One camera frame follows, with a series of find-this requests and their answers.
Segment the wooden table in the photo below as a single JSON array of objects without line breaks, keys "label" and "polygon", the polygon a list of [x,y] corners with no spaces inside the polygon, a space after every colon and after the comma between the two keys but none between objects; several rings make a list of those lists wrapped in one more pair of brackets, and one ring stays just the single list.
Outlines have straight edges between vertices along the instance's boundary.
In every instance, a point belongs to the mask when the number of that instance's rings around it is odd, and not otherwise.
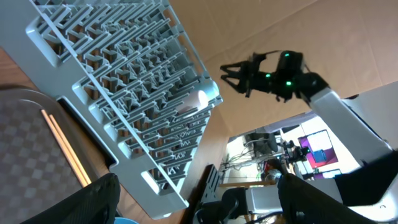
[{"label": "wooden table", "polygon": [[[0,48],[0,85],[22,85],[37,89],[31,82],[29,77],[16,65],[11,58]],[[104,157],[96,145],[83,132],[80,126],[70,118],[71,124],[75,127],[78,138],[81,138],[83,148],[90,158],[94,168],[99,175],[105,175],[109,172],[105,165]],[[228,142],[229,134],[227,127],[221,118],[221,114],[217,108],[211,112],[211,117],[206,128],[206,131],[201,139],[199,148],[195,154],[187,178],[181,190],[181,195],[190,202],[190,208],[195,206],[192,203],[197,194],[195,189],[201,179],[201,175],[208,164],[214,164],[218,167],[221,163],[222,157],[226,151],[226,144]],[[122,216],[130,218],[139,223],[181,223],[186,210],[173,213],[170,217],[161,220],[151,219],[139,204],[127,193],[121,186],[120,200],[118,209]]]}]

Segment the woven placemat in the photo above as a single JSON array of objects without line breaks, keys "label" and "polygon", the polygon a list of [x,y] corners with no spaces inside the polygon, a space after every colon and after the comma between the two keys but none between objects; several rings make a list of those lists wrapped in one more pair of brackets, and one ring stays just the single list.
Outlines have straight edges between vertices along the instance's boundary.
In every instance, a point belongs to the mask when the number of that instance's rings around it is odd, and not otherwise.
[{"label": "woven placemat", "polygon": [[0,101],[0,223],[20,223],[81,189],[37,103]]}]

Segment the wooden chopstick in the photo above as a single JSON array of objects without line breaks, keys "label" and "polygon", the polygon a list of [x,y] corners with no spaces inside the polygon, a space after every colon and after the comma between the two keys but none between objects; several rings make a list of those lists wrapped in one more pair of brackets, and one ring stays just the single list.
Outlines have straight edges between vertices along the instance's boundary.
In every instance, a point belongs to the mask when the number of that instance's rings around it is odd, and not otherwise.
[{"label": "wooden chopstick", "polygon": [[50,120],[47,112],[45,112],[45,110],[42,110],[41,112],[43,114],[45,121],[47,122],[48,126],[50,127],[52,134],[54,135],[55,139],[57,140],[58,144],[60,145],[62,152],[64,153],[65,157],[67,158],[67,161],[71,165],[72,170],[78,177],[80,184],[83,187],[86,187],[88,185],[88,183],[87,183],[86,179],[84,178],[84,175],[81,173],[80,169],[78,168],[75,160],[73,159],[73,157],[72,157],[70,151],[68,150],[67,146],[65,145],[64,141],[62,141],[62,138],[61,138],[60,134],[57,132],[57,129],[55,128],[53,122],[51,122],[51,120]]},{"label": "wooden chopstick", "polygon": [[91,180],[88,177],[85,168],[82,166],[79,158],[77,157],[75,151],[73,150],[72,146],[70,145],[67,137],[65,137],[63,131],[61,130],[60,126],[58,125],[57,121],[55,120],[54,116],[52,116],[52,114],[50,114],[50,119],[51,119],[51,122],[54,124],[55,129],[57,130],[58,134],[61,136],[63,143],[65,143],[67,149],[69,150],[70,154],[72,155],[73,160],[75,160],[80,172],[83,174],[83,177],[85,178],[87,184],[91,184]]}]

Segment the dish rack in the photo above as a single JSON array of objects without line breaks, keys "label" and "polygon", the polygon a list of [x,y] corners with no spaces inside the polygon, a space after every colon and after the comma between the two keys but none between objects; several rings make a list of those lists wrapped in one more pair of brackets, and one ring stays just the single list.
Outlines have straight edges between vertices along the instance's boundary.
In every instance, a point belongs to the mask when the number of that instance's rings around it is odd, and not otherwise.
[{"label": "dish rack", "polygon": [[201,111],[177,112],[210,76],[169,2],[6,0],[0,6],[7,21],[0,25],[1,47],[42,92],[68,103],[147,214],[160,219],[187,208],[179,192],[222,98]]}]

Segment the cardboard wall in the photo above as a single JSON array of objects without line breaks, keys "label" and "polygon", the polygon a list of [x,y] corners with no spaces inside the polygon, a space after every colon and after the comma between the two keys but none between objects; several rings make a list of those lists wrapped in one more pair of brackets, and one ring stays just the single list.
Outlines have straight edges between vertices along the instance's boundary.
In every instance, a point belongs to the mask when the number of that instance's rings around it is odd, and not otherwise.
[{"label": "cardboard wall", "polygon": [[[220,80],[219,67],[253,52],[303,52],[342,98],[398,80],[396,0],[170,0],[218,83],[230,135],[309,110],[300,100],[278,103],[252,92],[247,99]],[[278,56],[261,65],[274,71]]]}]

